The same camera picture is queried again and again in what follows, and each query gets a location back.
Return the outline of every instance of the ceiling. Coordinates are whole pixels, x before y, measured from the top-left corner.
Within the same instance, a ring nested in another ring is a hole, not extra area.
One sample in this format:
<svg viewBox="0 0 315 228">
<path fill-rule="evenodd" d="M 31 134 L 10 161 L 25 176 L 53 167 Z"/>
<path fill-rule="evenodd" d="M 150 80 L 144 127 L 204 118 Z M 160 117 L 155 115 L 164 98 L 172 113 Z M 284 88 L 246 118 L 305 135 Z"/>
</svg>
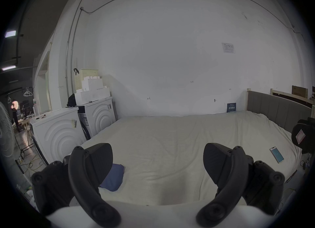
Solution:
<svg viewBox="0 0 315 228">
<path fill-rule="evenodd" d="M 52 35 L 61 12 L 68 0 L 25 0 L 22 6 L 12 17 L 7 30 L 18 30 L 23 10 L 19 34 L 18 65 L 14 71 L 0 70 L 0 83 L 8 86 L 13 80 L 29 80 L 32 78 L 33 66 L 40 60 L 41 54 Z M 12 65 L 16 62 L 17 37 L 8 37 L 3 40 L 0 48 L 0 66 Z"/>
</svg>

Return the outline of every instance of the white bedsheet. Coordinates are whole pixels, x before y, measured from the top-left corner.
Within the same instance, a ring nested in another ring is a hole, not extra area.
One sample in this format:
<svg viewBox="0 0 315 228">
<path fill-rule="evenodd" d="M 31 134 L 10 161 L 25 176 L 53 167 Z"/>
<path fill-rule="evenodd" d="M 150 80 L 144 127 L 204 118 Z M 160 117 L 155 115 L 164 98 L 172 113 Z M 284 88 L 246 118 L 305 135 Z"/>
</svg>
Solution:
<svg viewBox="0 0 315 228">
<path fill-rule="evenodd" d="M 286 179 L 301 157 L 289 132 L 265 115 L 249 111 L 124 118 L 82 147 L 110 143 L 113 163 L 125 166 L 123 183 L 116 192 L 100 188 L 104 200 L 168 205 L 215 197 L 217 186 L 203 166 L 203 150 L 209 142 L 242 146 L 254 161 L 262 160 Z M 274 146 L 284 157 L 281 163 L 269 150 Z"/>
</svg>

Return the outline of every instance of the phone screen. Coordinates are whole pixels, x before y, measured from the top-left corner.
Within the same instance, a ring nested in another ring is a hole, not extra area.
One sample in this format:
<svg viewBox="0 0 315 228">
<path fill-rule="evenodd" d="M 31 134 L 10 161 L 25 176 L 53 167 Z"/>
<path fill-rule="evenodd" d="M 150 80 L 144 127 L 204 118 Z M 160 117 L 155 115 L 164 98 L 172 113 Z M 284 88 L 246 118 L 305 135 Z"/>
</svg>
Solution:
<svg viewBox="0 0 315 228">
<path fill-rule="evenodd" d="M 273 153 L 274 157 L 276 158 L 277 162 L 280 163 L 284 160 L 283 156 L 279 152 L 279 150 L 276 147 L 270 148 L 270 151 Z"/>
</svg>

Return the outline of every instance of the person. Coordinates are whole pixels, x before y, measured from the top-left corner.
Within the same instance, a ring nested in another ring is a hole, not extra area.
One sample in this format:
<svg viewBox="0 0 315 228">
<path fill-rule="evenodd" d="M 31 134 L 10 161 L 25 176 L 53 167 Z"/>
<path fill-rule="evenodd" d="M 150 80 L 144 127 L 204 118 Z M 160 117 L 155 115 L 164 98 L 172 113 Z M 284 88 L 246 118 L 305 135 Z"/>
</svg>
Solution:
<svg viewBox="0 0 315 228">
<path fill-rule="evenodd" d="M 15 122 L 16 128 L 18 129 L 18 132 L 21 132 L 20 127 L 19 127 L 19 121 L 18 121 L 18 111 L 17 111 L 18 107 L 19 107 L 18 102 L 13 101 L 11 105 L 13 120 Z"/>
</svg>

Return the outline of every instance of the pillow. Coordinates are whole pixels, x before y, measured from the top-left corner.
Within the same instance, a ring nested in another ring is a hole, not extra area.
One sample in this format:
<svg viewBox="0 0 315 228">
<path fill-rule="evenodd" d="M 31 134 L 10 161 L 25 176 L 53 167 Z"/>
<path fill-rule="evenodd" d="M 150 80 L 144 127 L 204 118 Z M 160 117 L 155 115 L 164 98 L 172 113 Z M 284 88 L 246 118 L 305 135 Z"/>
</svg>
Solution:
<svg viewBox="0 0 315 228">
<path fill-rule="evenodd" d="M 100 187 L 112 192 L 118 190 L 123 182 L 124 171 L 125 167 L 123 165 L 113 163 L 111 170 L 100 184 Z"/>
</svg>

